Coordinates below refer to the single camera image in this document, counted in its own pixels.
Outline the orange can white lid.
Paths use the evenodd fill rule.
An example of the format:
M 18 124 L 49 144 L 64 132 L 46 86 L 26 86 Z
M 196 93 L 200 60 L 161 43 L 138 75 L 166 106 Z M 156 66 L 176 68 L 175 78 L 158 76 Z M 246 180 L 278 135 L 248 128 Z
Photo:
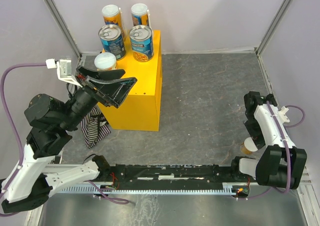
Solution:
M 243 144 L 240 146 L 241 152 L 250 155 L 256 151 L 258 151 L 258 148 L 256 147 L 253 139 L 251 137 L 248 137 L 245 139 Z

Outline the green label can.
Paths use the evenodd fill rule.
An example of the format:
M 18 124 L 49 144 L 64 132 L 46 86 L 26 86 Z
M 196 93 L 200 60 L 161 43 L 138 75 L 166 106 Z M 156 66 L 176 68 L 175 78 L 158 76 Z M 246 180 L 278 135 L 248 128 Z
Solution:
M 94 65 L 99 71 L 115 70 L 117 68 L 117 59 L 114 54 L 104 52 L 95 57 Z

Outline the teal blue pull-tab can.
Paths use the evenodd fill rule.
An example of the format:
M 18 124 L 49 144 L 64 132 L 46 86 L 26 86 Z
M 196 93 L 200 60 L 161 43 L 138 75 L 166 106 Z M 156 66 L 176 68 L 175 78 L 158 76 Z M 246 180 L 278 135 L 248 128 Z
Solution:
M 107 24 L 98 32 L 105 52 L 115 55 L 116 60 L 121 60 L 126 55 L 125 43 L 121 28 L 115 24 Z

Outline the yellow shelf cabinet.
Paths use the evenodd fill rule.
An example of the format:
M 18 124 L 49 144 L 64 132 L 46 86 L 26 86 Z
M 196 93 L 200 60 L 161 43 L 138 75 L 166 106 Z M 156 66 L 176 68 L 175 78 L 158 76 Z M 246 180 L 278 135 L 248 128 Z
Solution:
M 119 108 L 105 107 L 98 103 L 112 129 L 158 131 L 162 96 L 161 32 L 153 32 L 153 58 L 138 62 L 133 57 L 129 38 L 125 41 L 126 55 L 117 62 L 125 70 L 125 78 L 136 77 L 137 82 Z

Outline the silver top tin can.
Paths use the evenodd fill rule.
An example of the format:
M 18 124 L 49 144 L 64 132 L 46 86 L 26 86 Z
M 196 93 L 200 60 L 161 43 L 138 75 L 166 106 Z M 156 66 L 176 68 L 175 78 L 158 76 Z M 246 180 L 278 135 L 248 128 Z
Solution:
M 139 62 L 147 62 L 154 55 L 153 31 L 149 26 L 137 25 L 129 32 L 133 57 Z

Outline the blue orange can with spoon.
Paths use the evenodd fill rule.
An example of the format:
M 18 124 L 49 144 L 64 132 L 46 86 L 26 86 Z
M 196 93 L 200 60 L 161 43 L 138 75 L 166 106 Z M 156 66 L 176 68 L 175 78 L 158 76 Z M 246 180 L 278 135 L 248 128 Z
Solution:
M 143 3 L 134 4 L 131 7 L 131 17 L 134 26 L 145 25 L 150 27 L 150 11 L 147 5 Z

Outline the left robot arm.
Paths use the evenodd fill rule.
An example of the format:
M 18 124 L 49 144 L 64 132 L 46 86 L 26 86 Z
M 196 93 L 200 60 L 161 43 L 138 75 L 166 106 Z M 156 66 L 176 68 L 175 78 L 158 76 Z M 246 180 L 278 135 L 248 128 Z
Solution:
M 93 71 L 77 68 L 78 88 L 66 101 L 47 94 L 32 98 L 24 115 L 31 126 L 23 155 L 10 176 L 1 180 L 2 210 L 5 216 L 43 205 L 51 196 L 74 184 L 110 177 L 111 167 L 103 156 L 60 173 L 44 174 L 71 140 L 70 132 L 97 105 L 118 108 L 137 82 L 125 78 L 125 70 Z

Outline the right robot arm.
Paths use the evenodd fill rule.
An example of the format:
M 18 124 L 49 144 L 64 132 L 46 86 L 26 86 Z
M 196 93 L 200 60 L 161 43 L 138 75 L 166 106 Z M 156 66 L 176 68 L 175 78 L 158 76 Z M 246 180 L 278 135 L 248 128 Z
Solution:
M 307 153 L 299 149 L 289 137 L 291 128 L 287 112 L 290 105 L 278 107 L 273 94 L 263 96 L 250 91 L 243 97 L 249 137 L 243 142 L 247 153 L 263 147 L 260 159 L 235 157 L 229 175 L 234 181 L 252 177 L 259 185 L 282 188 L 284 192 L 297 189 L 307 161 Z

